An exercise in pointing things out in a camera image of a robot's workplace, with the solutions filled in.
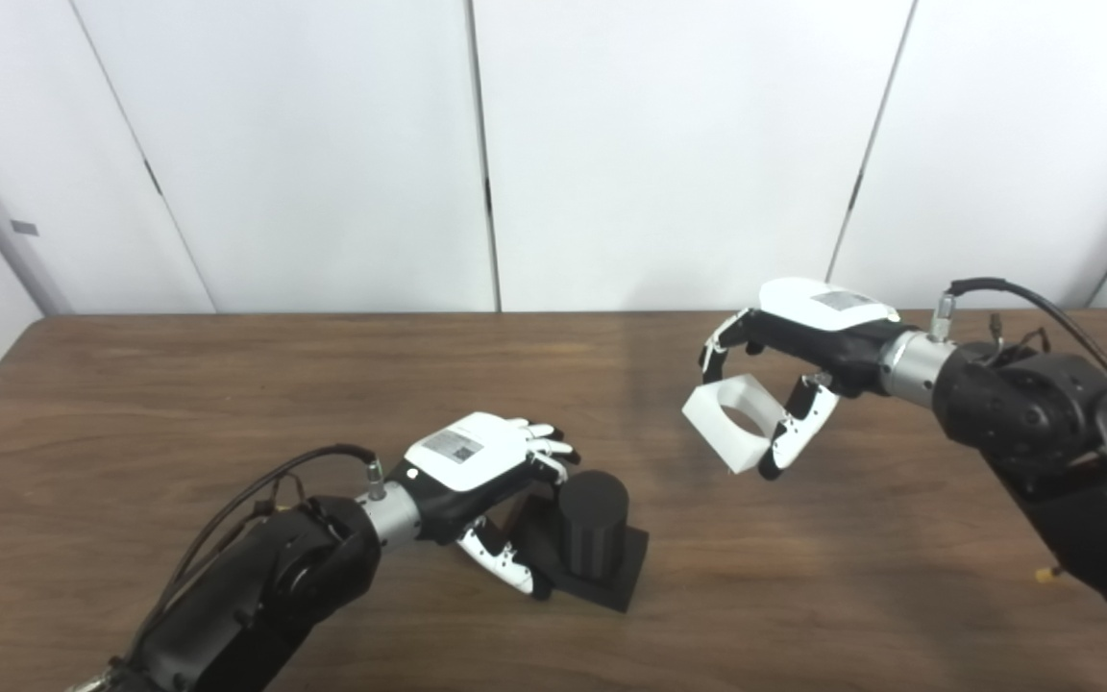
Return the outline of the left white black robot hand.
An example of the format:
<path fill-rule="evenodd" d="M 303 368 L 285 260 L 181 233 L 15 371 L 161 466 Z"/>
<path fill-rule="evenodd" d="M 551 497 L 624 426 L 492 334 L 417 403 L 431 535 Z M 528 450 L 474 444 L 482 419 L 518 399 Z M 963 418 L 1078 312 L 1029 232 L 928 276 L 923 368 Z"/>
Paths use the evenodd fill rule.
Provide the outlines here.
<path fill-rule="evenodd" d="M 579 462 L 562 430 L 478 411 L 414 442 L 387 482 L 407 504 L 414 539 L 456 544 L 503 583 L 544 600 L 548 579 L 519 556 L 488 513 L 535 483 L 558 490 Z"/>

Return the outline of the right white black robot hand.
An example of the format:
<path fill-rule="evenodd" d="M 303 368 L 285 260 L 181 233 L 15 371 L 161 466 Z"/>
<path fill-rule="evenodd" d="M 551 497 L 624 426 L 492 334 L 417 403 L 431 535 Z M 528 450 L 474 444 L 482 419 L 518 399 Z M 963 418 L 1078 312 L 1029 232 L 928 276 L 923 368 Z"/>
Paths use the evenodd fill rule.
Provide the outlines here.
<path fill-rule="evenodd" d="M 824 428 L 840 399 L 882 395 L 886 351 L 914 327 L 896 308 L 869 295 L 809 279 L 761 285 L 757 306 L 730 316 L 704 341 L 702 383 L 684 415 L 730 473 L 756 469 L 777 479 Z M 726 357 L 775 351 L 816 368 L 803 374 L 786 400 L 755 376 L 726 378 Z"/>

